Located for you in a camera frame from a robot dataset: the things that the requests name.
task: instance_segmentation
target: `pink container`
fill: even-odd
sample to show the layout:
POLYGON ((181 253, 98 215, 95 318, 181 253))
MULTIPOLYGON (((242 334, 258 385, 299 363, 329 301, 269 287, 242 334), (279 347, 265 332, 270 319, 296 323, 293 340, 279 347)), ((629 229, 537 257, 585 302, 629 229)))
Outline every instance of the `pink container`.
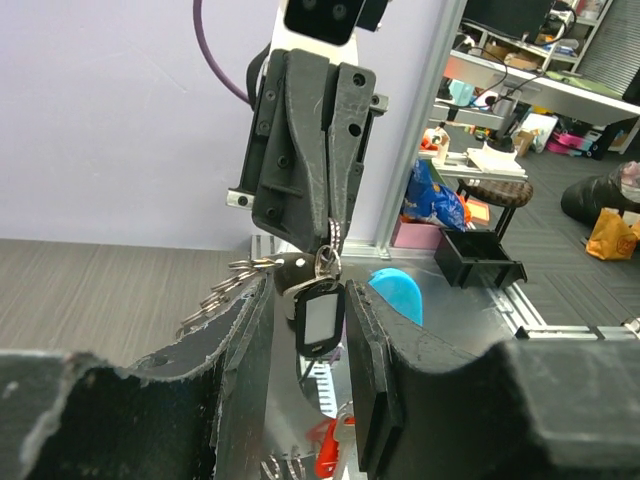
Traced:
POLYGON ((391 244, 398 248, 436 250, 442 234, 440 227, 426 223, 404 223, 398 217, 391 244))
POLYGON ((569 148, 577 148, 578 150, 583 150, 585 152, 589 150, 593 144, 591 140, 587 140, 586 138, 579 137, 577 135, 571 135, 569 133, 553 132, 553 139, 560 145, 564 145, 569 148))
POLYGON ((567 147, 566 145, 562 145, 556 142, 554 139, 550 138, 547 142, 546 146, 547 150, 553 153, 559 153, 561 155, 571 155, 572 157, 580 157, 582 156, 582 151, 575 150, 573 148, 567 147))

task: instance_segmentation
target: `blue bag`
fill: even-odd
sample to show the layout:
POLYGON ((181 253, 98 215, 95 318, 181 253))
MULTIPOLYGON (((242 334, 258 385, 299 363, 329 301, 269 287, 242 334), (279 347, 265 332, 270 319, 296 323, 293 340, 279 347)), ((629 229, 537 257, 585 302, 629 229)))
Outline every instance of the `blue bag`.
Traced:
POLYGON ((413 166, 402 213, 413 220, 465 231, 462 202, 449 187, 433 181, 424 160, 413 166))

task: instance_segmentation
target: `white wall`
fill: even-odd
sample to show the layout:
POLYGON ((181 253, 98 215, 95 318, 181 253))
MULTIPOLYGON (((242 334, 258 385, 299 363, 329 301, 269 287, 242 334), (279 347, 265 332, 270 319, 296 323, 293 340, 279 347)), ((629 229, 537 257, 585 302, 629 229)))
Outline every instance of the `white wall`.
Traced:
MULTIPOLYGON (((352 237, 372 239, 439 5, 395 0, 360 63, 392 97, 370 142, 352 237)), ((209 0, 205 25, 238 83, 277 1, 209 0)), ((224 206, 251 112, 208 70, 183 0, 0 4, 0 237, 232 249, 224 206)))

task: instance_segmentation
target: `black plastic tray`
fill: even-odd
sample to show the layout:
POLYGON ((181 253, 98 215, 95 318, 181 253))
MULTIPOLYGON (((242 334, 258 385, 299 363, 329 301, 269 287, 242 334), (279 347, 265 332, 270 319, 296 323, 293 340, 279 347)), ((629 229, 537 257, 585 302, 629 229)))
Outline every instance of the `black plastic tray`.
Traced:
POLYGON ((494 232, 443 229, 435 260, 451 286, 504 288, 527 281, 522 262, 509 258, 494 232))

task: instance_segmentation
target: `black key fob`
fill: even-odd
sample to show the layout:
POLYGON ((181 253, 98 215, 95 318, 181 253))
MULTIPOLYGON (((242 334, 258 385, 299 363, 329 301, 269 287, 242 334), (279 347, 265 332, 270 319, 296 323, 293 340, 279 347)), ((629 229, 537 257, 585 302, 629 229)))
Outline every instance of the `black key fob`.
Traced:
POLYGON ((296 302, 296 350, 317 358, 338 346, 344 323, 345 289, 335 280, 313 285, 296 302))

